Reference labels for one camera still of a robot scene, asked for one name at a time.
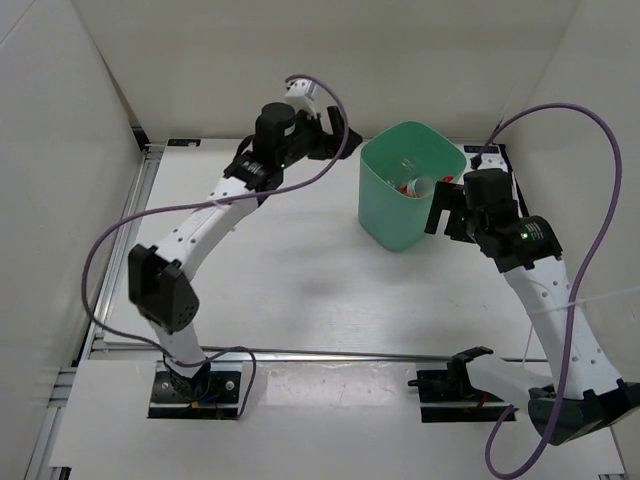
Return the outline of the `clear red-label bottle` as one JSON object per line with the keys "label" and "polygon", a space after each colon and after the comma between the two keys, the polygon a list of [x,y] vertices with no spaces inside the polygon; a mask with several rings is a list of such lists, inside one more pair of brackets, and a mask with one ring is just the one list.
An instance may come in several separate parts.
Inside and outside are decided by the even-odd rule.
{"label": "clear red-label bottle", "polygon": [[450,183],[453,180],[453,176],[444,176],[439,179],[433,179],[428,176],[413,176],[399,182],[394,189],[409,198],[424,198],[433,194],[438,182]]}

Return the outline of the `clear black-label pepsi bottle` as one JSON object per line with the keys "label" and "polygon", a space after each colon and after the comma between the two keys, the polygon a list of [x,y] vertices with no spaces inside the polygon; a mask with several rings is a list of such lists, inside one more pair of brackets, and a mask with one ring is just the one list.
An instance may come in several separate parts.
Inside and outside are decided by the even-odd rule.
{"label": "clear black-label pepsi bottle", "polygon": [[419,165],[408,158],[404,158],[396,164],[394,175],[397,186],[423,177]]}

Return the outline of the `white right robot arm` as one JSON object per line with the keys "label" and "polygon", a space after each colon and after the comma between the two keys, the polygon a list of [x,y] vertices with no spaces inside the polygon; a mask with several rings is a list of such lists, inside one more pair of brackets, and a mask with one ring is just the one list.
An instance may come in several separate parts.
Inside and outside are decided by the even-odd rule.
{"label": "white right robot arm", "polygon": [[596,340],[580,307],[562,248],[540,216],[523,216],[510,175],[500,169],[467,173],[460,184],[439,181],[425,231],[436,232],[442,212],[445,234],[472,243],[493,260],[518,296],[546,355],[551,374],[528,373],[487,347],[452,356],[440,392],[470,400],[481,391],[525,411],[539,434],[560,407],[549,436],[559,446],[609,427],[639,408],[639,386],[626,382]]}

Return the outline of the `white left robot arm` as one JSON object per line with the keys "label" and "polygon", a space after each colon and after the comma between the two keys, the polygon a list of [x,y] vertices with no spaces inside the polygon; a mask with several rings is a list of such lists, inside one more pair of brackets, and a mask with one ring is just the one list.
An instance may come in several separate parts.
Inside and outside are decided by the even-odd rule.
{"label": "white left robot arm", "polygon": [[350,156],[363,138],[344,125],[340,110],[327,109],[332,130],[318,116],[286,103],[262,107],[253,134],[238,145],[232,162],[209,194],[168,236],[128,254],[128,295],[154,330],[174,390],[198,401],[210,390],[210,365],[192,325],[199,299],[191,285],[213,248],[276,191],[284,171],[303,158]]}

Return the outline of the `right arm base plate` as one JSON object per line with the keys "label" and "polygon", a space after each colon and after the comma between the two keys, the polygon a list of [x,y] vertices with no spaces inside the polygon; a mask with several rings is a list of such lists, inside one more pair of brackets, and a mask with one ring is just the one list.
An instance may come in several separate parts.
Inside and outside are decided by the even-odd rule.
{"label": "right arm base plate", "polygon": [[419,397],[421,422],[494,423],[507,410],[499,397],[471,386],[459,367],[484,355],[487,347],[473,347],[450,357],[437,357],[415,365],[415,377],[407,386]]}

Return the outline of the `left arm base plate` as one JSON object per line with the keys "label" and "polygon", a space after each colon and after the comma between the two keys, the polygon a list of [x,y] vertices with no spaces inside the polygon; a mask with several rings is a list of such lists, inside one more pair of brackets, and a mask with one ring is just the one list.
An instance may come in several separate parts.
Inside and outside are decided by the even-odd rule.
{"label": "left arm base plate", "polygon": [[175,420],[236,420],[240,413],[241,363],[213,363],[193,378],[156,364],[147,417]]}

